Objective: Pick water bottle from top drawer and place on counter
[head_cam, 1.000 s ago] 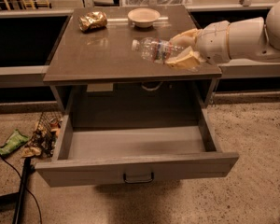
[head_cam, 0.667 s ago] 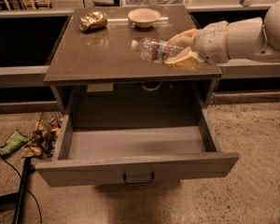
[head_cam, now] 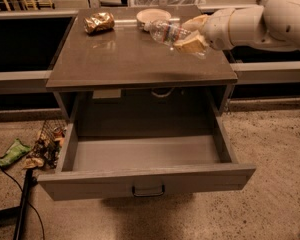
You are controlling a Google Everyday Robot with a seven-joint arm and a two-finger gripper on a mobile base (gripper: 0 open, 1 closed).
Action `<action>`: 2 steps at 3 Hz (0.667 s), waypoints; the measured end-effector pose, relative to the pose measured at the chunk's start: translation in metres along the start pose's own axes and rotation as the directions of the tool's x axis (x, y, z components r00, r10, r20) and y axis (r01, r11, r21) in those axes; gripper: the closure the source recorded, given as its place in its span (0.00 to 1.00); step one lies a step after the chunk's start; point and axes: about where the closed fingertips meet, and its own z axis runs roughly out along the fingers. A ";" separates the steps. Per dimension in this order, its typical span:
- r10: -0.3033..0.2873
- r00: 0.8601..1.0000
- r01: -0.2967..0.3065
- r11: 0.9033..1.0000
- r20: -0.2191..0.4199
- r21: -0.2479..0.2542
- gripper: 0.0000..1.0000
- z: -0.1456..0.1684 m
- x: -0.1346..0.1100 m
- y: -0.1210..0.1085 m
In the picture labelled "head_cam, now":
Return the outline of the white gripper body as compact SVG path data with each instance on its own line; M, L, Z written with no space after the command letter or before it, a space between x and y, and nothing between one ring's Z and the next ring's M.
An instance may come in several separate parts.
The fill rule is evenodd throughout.
M231 50L234 45L229 34L229 25L233 8L218 10L210 15L202 27L201 33L207 43L215 50Z

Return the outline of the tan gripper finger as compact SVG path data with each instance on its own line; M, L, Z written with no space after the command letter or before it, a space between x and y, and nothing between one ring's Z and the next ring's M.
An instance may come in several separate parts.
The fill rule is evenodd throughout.
M174 48L181 53L204 53L209 44L199 31L194 31L186 38L174 43Z
M186 30L189 30L191 32L193 31L200 31L207 20L209 19L209 16L207 14L202 14L200 16L196 16L182 24L182 27Z

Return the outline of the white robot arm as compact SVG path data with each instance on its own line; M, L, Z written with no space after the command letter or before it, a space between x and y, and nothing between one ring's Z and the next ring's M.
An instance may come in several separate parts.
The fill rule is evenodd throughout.
M183 24L190 35L174 43L183 53L239 46L285 52L300 51L300 0L268 0L242 9L226 8Z

